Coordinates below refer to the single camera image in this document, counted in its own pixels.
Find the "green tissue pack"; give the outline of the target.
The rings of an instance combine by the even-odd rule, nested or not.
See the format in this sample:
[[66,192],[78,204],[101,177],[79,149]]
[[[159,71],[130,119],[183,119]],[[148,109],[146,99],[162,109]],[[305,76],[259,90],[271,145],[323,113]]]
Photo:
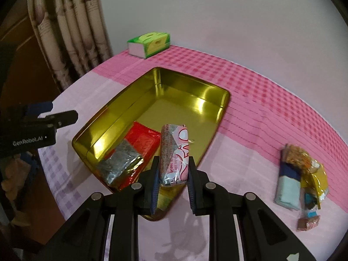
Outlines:
[[166,32],[148,32],[128,40],[127,44],[130,55],[147,59],[168,49],[171,45],[171,36]]

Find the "pink white wafer packet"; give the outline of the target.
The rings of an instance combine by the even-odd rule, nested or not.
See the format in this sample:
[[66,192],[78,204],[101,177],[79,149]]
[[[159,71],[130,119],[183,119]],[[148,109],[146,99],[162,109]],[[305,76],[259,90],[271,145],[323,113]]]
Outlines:
[[184,184],[188,177],[189,134],[185,125],[165,124],[161,131],[160,183]]
[[308,231],[314,229],[318,226],[320,221],[320,216],[316,215],[313,217],[303,217],[298,219],[297,230],[298,231]]

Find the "yellow foil snack bag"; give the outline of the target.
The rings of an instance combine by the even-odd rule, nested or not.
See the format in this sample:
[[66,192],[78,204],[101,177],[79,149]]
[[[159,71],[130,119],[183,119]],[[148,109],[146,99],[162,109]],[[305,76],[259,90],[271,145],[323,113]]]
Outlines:
[[301,174],[301,186],[316,198],[317,207],[321,209],[322,202],[329,194],[329,183],[324,165],[320,164],[313,172],[303,170]]

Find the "red gold toffee tin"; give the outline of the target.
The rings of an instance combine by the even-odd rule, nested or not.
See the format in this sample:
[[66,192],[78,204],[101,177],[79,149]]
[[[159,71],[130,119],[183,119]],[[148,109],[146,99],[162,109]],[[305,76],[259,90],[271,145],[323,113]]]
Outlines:
[[96,166],[116,147],[131,125],[160,131],[165,124],[184,124],[190,151],[200,165],[230,101],[230,92],[199,78],[155,67],[144,73],[104,105],[74,136],[72,147],[96,174]]

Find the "beige patterned curtain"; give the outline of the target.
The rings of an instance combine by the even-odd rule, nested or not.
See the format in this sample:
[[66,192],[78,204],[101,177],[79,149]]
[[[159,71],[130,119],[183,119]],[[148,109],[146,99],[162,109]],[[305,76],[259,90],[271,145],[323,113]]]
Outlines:
[[61,91],[112,56],[99,0],[27,0],[34,34]]

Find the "clear peanut snack bag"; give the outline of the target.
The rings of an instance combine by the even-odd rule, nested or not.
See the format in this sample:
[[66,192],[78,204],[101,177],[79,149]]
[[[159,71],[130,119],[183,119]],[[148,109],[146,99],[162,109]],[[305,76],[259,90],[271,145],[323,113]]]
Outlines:
[[281,161],[299,169],[302,173],[315,173],[321,167],[316,159],[308,152],[293,144],[286,144],[281,152]]

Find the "silver grey snack packet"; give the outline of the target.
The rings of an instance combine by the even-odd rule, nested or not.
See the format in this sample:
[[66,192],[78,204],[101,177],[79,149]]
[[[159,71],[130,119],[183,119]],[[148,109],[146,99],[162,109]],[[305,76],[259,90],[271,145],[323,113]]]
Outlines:
[[99,176],[109,187],[117,187],[143,163],[143,156],[126,140],[109,152],[97,166]]

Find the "dark blue teal packet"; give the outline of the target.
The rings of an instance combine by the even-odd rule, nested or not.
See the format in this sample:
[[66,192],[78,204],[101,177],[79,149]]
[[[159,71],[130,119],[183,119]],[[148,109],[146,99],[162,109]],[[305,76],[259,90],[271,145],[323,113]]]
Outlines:
[[300,210],[301,175],[292,165],[281,162],[274,202],[286,209]]

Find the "blue plum candy packet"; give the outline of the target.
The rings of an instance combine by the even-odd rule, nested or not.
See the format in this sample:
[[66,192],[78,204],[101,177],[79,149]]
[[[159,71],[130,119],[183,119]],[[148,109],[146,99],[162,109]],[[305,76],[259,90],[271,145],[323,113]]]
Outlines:
[[310,193],[304,194],[304,215],[306,218],[312,218],[317,215],[317,199]]

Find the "pink checkered tablecloth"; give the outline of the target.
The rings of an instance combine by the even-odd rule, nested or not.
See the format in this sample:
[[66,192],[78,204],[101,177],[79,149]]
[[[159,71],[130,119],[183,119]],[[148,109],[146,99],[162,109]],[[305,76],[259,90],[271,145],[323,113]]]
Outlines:
[[72,148],[85,123],[126,85],[153,67],[169,68],[227,89],[231,101],[200,169],[232,193],[252,191],[291,229],[298,212],[274,203],[280,149],[304,148],[321,162],[329,182],[316,228],[297,232],[317,260],[326,260],[347,231],[347,143],[309,105],[279,85],[233,62],[172,46],[146,60],[123,51],[85,74],[53,102],[53,112],[75,110],[74,125],[57,131],[54,146],[39,150],[55,201],[65,218],[89,195],[109,191]]

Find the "red snack packet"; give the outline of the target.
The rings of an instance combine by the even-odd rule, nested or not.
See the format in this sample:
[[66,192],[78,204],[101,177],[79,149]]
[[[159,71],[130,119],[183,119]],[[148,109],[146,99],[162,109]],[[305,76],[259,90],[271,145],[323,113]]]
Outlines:
[[136,182],[140,173],[144,171],[148,162],[157,151],[161,142],[161,133],[135,121],[124,139],[126,139],[143,156],[143,163],[133,171],[132,174],[128,175],[117,187],[110,187],[117,190],[122,190]]

